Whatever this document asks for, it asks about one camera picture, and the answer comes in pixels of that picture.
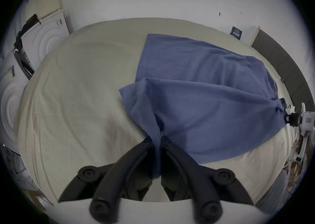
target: blue towel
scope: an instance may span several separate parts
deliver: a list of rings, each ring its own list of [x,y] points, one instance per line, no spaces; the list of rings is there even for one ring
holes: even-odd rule
[[[136,82],[119,91],[156,146],[155,176],[162,135],[203,164],[251,151],[285,126],[285,100],[264,64],[203,41],[149,34]]]

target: white wall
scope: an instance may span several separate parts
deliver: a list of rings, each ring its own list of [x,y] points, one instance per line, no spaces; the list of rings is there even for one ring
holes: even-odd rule
[[[262,30],[275,39],[297,63],[315,98],[314,49],[305,24],[291,0],[62,0],[62,2],[70,32],[100,21],[131,17],[164,17],[192,21],[226,33],[230,33],[232,26],[235,26],[243,31],[241,41],[249,44],[256,27],[261,26]]]

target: white fabric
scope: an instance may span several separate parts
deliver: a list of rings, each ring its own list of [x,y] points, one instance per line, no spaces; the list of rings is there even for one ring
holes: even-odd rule
[[[16,133],[22,159],[52,203],[81,167],[114,163],[144,139],[124,111],[118,89],[134,82],[148,33],[202,40],[257,57],[277,82],[279,97],[292,104],[280,76],[264,57],[213,28],[161,18],[86,26],[48,54],[27,85],[19,111]],[[286,126],[254,151],[205,166],[234,171],[257,202],[281,171],[294,131]]]

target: white panel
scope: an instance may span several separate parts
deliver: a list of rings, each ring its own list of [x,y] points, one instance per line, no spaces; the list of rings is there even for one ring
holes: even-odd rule
[[[34,71],[46,55],[69,36],[63,11],[55,12],[40,21],[22,36],[23,48]]]
[[[6,55],[0,69],[0,137],[2,144],[16,153],[19,153],[19,150],[13,133],[13,123],[27,83],[28,79],[19,67],[13,53]]]
[[[60,9],[59,0],[28,0],[25,10],[26,20],[34,14],[41,19],[58,9]]]

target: black clamp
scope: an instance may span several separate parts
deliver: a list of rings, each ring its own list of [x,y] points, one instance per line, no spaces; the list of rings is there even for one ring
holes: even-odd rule
[[[232,171],[198,165],[167,137],[162,138],[161,147],[161,184],[170,201],[192,199],[196,222],[218,221],[222,215],[220,200],[253,205]],[[153,162],[154,145],[147,137],[115,164],[81,168],[59,202],[92,198],[92,217],[101,223],[114,223],[120,198],[144,198],[152,184]]]

